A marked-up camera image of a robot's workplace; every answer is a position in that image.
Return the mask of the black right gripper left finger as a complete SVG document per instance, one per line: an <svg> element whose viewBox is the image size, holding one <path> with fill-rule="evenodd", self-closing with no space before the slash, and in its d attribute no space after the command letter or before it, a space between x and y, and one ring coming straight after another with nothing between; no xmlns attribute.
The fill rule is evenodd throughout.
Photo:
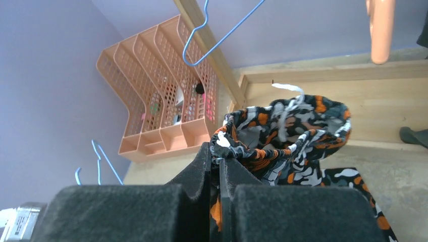
<svg viewBox="0 0 428 242"><path fill-rule="evenodd" d="M33 241L209 241L209 144L164 185L70 186Z"/></svg>

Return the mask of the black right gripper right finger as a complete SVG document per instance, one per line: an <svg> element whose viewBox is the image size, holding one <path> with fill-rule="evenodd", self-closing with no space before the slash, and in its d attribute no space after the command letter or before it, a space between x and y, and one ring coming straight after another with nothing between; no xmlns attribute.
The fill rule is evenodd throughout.
<svg viewBox="0 0 428 242"><path fill-rule="evenodd" d="M238 161L220 160L222 241L383 241L357 190L267 186Z"/></svg>

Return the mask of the orange camouflage shorts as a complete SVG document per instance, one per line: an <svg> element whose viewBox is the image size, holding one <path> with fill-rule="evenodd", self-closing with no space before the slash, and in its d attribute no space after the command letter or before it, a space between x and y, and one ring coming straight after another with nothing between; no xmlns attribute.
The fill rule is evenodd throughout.
<svg viewBox="0 0 428 242"><path fill-rule="evenodd" d="M345 187L368 201L385 241L397 237L355 167L321 168L351 134L351 113L341 102L304 92L268 106L250 106L225 115L211 138L210 217L222 229L220 161L232 158L268 186Z"/></svg>

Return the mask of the light blue hanger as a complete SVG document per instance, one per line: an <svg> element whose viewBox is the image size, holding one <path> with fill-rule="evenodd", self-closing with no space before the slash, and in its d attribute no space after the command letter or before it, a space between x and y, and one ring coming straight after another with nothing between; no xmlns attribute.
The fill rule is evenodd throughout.
<svg viewBox="0 0 428 242"><path fill-rule="evenodd" d="M210 28L211 23L211 12L210 12L210 5L212 1L203 1L202 5L202 15L203 20L201 24L198 24L196 27L192 27L189 37L184 43L184 49L182 51L182 60L184 63L189 67L196 67L202 64L204 60L206 60L211 54L214 53L215 50L219 49L220 46L233 34L237 31L239 27L241 27L247 20L254 15L254 13L260 9L262 5L266 1L257 1L257 3L243 16L241 17L233 26L230 26L229 30L224 33L224 35L221 38L218 38L215 34L214 36L214 43L211 44L207 50L197 58L197 60L190 60L190 57L188 56L188 52L190 49L190 44L194 42L194 38L196 37L197 33L200 33L202 30L208 30Z"/></svg>

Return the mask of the orange hanger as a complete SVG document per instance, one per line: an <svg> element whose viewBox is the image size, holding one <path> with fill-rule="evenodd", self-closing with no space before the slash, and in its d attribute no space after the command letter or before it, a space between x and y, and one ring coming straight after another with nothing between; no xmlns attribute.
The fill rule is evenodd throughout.
<svg viewBox="0 0 428 242"><path fill-rule="evenodd" d="M371 61L376 65L385 64L390 56L395 0L366 0L371 38Z"/></svg>

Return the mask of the dark olive green shorts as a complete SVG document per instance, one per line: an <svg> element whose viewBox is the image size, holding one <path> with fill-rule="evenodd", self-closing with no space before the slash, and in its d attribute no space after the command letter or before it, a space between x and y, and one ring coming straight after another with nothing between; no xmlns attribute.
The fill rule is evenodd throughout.
<svg viewBox="0 0 428 242"><path fill-rule="evenodd" d="M427 48L427 13L424 25L416 43ZM400 140L406 144L420 145L427 149L427 129L414 131L409 127L401 127L399 130Z"/></svg>

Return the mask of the pink marker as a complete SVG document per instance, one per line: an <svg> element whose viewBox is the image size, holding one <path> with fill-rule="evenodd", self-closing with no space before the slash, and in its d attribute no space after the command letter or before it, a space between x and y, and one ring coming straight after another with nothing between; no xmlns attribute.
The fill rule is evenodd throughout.
<svg viewBox="0 0 428 242"><path fill-rule="evenodd" d="M215 100L216 98L212 95L202 94L204 101L204 114L210 120L215 120Z"/></svg>

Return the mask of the white box in organizer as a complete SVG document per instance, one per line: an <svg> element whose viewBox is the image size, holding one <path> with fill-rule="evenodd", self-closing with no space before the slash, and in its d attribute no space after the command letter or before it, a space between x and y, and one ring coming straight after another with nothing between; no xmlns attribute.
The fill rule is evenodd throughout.
<svg viewBox="0 0 428 242"><path fill-rule="evenodd" d="M184 103L184 94L182 89L178 86L176 91L175 106L182 106Z"/></svg>

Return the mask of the red black item right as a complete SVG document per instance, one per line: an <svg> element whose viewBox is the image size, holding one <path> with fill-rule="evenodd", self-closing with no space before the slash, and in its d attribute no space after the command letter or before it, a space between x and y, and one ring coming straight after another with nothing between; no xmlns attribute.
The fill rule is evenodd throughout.
<svg viewBox="0 0 428 242"><path fill-rule="evenodd" d="M203 95L203 94L205 93L204 86L203 86L203 84L202 84L201 82L199 82L199 83L195 86L194 90L195 90L195 92L196 92L197 94L199 94L199 95Z"/></svg>

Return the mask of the orange plastic file organizer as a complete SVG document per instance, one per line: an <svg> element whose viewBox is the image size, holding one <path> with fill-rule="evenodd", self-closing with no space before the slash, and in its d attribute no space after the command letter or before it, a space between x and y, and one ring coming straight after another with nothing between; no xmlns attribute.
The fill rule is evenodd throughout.
<svg viewBox="0 0 428 242"><path fill-rule="evenodd" d="M207 61L196 67L182 60L190 31L177 15L102 50L97 70L128 110L128 120L118 153L132 162L145 162L195 153L218 127L219 79ZM190 60L201 56L190 44ZM215 120L204 114L205 94L215 100ZM184 94L175 106L177 87Z"/></svg>

